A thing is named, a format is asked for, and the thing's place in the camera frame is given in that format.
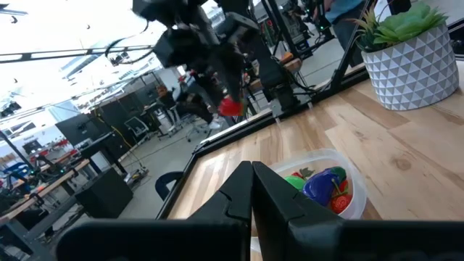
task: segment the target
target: workbench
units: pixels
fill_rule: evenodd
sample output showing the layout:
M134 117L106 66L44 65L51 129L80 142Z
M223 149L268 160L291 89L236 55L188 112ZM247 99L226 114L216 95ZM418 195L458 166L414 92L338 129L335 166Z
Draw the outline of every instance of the workbench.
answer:
M464 62L457 63L462 88ZM378 103L370 80L365 80L312 109L255 132L248 130L251 133L247 136L225 146L219 144L193 159L186 169L189 176L185 183L159 217L187 218L243 160L272 165L311 150L330 148L341 152L364 177L368 201L362 218L462 220L461 88L428 107L390 111ZM254 254L253 260L259 259Z
M77 166L74 167L76 172L82 170L90 177L95 177L92 170L88 167L89 160L85 159ZM64 174L61 178L56 180L55 182L49 184L45 187L42 191L38 192L38 195L43 198L54 189L57 189L60 186L69 186L67 185L66 181L71 179L75 175L75 171L70 170L66 174ZM65 189L65 191L70 195L70 198L63 202L58 208L52 211L48 216L46 216L43 220L41 220L37 225L35 225L29 231L21 225L20 222L16 220L16 217L29 207L32 207L36 202L37 198L29 198L24 199L24 201L18 202L16 205L12 207L12 211L8 212L7 214L0 217L0 226L5 225L8 227L10 231L13 232L19 239L21 239L26 245L28 245L34 255L31 257L33 260L46 260L52 261L54 260L51 257L49 250L42 246L36 238L40 236L47 228L53 225L63 214L66 213L74 204L77 203L75 197L73 196L73 192L70 189Z

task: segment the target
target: white geometric planter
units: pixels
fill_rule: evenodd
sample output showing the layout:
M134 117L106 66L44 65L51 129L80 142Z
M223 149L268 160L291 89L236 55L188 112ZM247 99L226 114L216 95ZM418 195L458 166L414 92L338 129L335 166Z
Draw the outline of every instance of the white geometric planter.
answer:
M434 104L459 85L445 24L396 46L363 52L362 58L378 100L387 109L417 109Z

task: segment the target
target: potted plant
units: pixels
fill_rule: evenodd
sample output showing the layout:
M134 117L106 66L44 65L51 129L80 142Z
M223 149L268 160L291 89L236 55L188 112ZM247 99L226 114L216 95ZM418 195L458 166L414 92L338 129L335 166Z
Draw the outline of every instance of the potted plant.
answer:
M379 22L373 6L362 20L356 44L378 100L387 109L424 107L451 95L459 85L444 14L417 3Z

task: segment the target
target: plastic bowl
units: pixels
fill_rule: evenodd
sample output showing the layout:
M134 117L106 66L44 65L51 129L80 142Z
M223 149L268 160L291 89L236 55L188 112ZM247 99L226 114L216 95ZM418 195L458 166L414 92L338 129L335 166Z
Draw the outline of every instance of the plastic bowl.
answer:
M344 219L360 219L363 215L367 193L364 179L353 164L334 149L318 149L301 154L284 162L271 165L270 168L282 177L291 175L302 168L319 173L328 167L340 166L347 172L347 180L352 190L352 200L348 207L339 214Z

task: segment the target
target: succulent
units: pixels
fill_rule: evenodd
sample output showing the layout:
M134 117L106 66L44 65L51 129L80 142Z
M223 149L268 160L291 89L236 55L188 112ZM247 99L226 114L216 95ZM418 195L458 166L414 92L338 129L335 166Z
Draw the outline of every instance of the succulent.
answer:
M373 6L366 10L362 19L352 20L362 29L356 44L365 52L373 52L394 46L441 25L447 17L437 8L419 2L409 11L387 17L383 22L376 19Z

